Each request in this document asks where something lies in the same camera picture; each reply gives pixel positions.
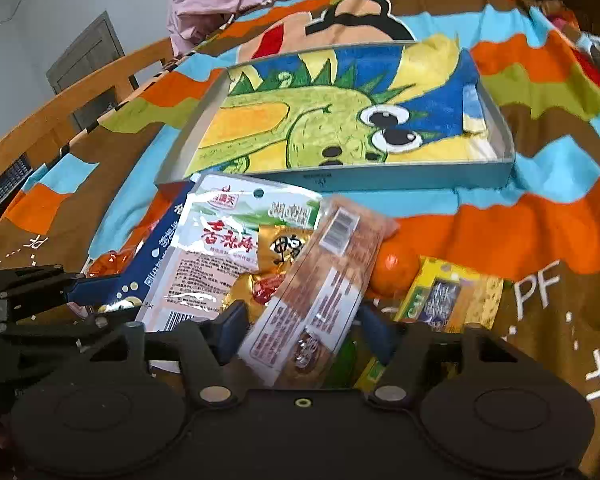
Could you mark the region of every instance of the barcode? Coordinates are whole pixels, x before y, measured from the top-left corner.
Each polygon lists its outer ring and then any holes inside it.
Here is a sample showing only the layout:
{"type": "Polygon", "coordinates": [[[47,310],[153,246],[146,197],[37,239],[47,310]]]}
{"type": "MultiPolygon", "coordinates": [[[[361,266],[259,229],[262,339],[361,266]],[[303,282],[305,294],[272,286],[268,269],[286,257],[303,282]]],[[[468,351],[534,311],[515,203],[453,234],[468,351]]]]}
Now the barcode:
{"type": "Polygon", "coordinates": [[[167,320],[167,325],[165,325],[164,330],[168,332],[169,330],[173,330],[178,323],[186,321],[187,319],[191,319],[193,314],[183,314],[181,312],[171,312],[169,314],[169,319],[167,320]]]}
{"type": "Polygon", "coordinates": [[[355,231],[360,217],[343,208],[338,209],[327,231],[320,240],[320,245],[333,254],[342,256],[349,245],[351,234],[355,231]]]}

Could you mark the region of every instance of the cartoon drawing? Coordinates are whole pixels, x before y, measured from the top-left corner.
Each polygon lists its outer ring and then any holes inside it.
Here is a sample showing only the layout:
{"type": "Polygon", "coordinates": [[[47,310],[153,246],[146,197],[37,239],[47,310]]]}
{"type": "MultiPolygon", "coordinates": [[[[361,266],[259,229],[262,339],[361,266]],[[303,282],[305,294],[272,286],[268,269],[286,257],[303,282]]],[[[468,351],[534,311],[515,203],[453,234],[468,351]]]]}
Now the cartoon drawing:
{"type": "Polygon", "coordinates": [[[238,49],[238,62],[330,44],[416,40],[391,13],[389,0],[340,0],[319,16],[295,12],[271,25],[238,49]]]}
{"type": "Polygon", "coordinates": [[[339,46],[234,67],[187,173],[379,164],[460,136],[462,96],[477,71],[448,43],[339,46]],[[446,63],[436,63],[434,47],[446,63]]]}

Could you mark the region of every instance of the cartoon eye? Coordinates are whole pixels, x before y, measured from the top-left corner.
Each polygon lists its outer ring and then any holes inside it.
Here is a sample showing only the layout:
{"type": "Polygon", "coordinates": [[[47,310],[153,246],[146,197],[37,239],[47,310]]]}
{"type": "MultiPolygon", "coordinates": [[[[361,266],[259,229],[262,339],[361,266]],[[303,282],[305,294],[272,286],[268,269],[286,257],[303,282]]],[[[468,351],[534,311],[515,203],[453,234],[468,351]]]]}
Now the cartoon eye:
{"type": "Polygon", "coordinates": [[[367,126],[391,128],[409,120],[409,111],[395,105],[373,105],[360,112],[360,120],[367,126]]]}
{"type": "Polygon", "coordinates": [[[386,153],[404,153],[419,148],[422,145],[422,137],[411,130],[387,128],[374,133],[371,143],[386,153]]]}

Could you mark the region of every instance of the colorful blanket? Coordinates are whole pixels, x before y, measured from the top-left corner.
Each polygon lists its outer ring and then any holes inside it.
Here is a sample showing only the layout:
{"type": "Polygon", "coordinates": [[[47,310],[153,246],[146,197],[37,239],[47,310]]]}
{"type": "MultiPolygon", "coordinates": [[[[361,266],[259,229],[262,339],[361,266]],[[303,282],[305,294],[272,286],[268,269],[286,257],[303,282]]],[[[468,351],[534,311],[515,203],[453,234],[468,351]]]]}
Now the colorful blanket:
{"type": "Polygon", "coordinates": [[[511,282],[494,330],[590,400],[583,468],[600,478],[600,87],[528,0],[275,0],[238,17],[36,172],[0,221],[0,269],[132,254],[170,204],[161,161],[221,68],[407,33],[471,52],[514,134],[513,173],[499,190],[347,195],[407,218],[419,254],[511,282]]]}

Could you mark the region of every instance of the metal screw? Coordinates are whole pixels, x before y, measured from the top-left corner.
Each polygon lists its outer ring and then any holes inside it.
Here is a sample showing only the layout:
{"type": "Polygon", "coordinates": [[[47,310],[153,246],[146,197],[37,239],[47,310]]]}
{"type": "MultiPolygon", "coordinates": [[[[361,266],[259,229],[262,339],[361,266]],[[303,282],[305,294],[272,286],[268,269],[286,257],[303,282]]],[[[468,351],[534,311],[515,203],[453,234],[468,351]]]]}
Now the metal screw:
{"type": "Polygon", "coordinates": [[[200,399],[205,402],[225,402],[231,397],[231,390],[224,386],[207,386],[200,390],[200,399]]]}
{"type": "Polygon", "coordinates": [[[374,393],[378,399],[385,402],[399,402],[407,396],[407,392],[400,386],[393,386],[391,384],[380,386],[374,393]]]}
{"type": "Polygon", "coordinates": [[[298,408],[310,408],[313,403],[311,402],[311,399],[296,399],[294,404],[298,408]]]}

